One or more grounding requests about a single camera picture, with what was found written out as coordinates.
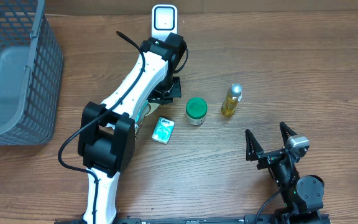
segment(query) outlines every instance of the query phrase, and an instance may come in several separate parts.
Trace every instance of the black cable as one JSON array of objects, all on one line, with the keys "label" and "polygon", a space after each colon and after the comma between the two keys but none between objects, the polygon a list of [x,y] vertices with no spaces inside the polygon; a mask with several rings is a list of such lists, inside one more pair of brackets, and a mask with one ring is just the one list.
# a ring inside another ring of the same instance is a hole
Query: black cable
[{"label": "black cable", "polygon": [[180,71],[185,67],[188,58],[189,58],[189,49],[186,48],[186,59],[185,59],[185,62],[183,62],[183,65],[181,65],[180,68],[178,68],[178,69],[176,69],[175,71],[173,71],[174,74],[180,72]]},{"label": "black cable", "polygon": [[136,47],[136,49],[139,51],[140,55],[142,56],[142,68],[137,76],[137,78],[135,79],[135,81],[133,82],[133,84],[128,88],[128,90],[120,97],[120,99],[118,99],[118,101],[112,106],[110,107],[108,110],[106,110],[103,114],[101,114],[100,116],[98,116],[97,118],[95,118],[94,120],[92,120],[91,122],[89,122],[87,125],[83,126],[81,129],[77,130],[74,134],[72,134],[60,147],[59,152],[57,154],[57,158],[59,160],[59,163],[67,168],[67,169],[71,169],[71,170],[75,170],[75,171],[80,171],[80,172],[84,172],[87,174],[92,175],[92,177],[94,178],[94,183],[95,183],[95,192],[94,192],[94,199],[93,199],[93,211],[92,211],[92,215],[93,215],[93,224],[96,224],[96,199],[98,198],[98,188],[99,188],[99,180],[98,177],[96,176],[96,174],[94,172],[91,172],[87,169],[82,169],[82,168],[78,168],[78,167],[73,167],[70,165],[67,165],[66,163],[63,162],[62,159],[62,154],[63,154],[63,150],[64,148],[66,148],[66,146],[75,138],[77,137],[77,135],[79,135],[82,131],[84,131],[86,128],[90,127],[91,125],[94,125],[95,123],[100,122],[104,117],[106,117],[110,112],[113,111],[114,108],[116,108],[120,103],[122,103],[122,101],[124,100],[124,98],[129,94],[129,92],[131,92],[131,90],[135,87],[136,83],[139,81],[140,77],[143,74],[144,71],[144,67],[146,64],[146,59],[144,57],[143,51],[140,49],[140,47],[133,42],[129,37],[127,37],[126,35],[124,35],[123,33],[117,31],[116,32],[117,35],[119,37],[121,37],[122,39],[126,40],[128,43],[132,44],[134,47]]},{"label": "black cable", "polygon": [[[287,186],[286,188],[289,188],[290,187],[290,184],[292,183],[292,180],[293,180],[293,173],[294,173],[294,168],[293,168],[293,163],[292,163],[292,159],[291,159],[291,154],[290,154],[290,150],[288,150],[286,152],[287,156],[288,156],[288,159],[290,160],[290,165],[291,165],[291,177],[290,177],[290,180],[288,181],[287,183]],[[267,201],[260,207],[258,213],[256,214],[256,217],[255,217],[255,224],[258,223],[258,219],[259,219],[259,216],[260,214],[262,213],[262,211],[265,209],[266,205],[271,201],[273,200],[278,194],[281,193],[281,189],[279,189],[277,192],[275,192],[272,196],[270,196],[269,199],[267,199]]]}]

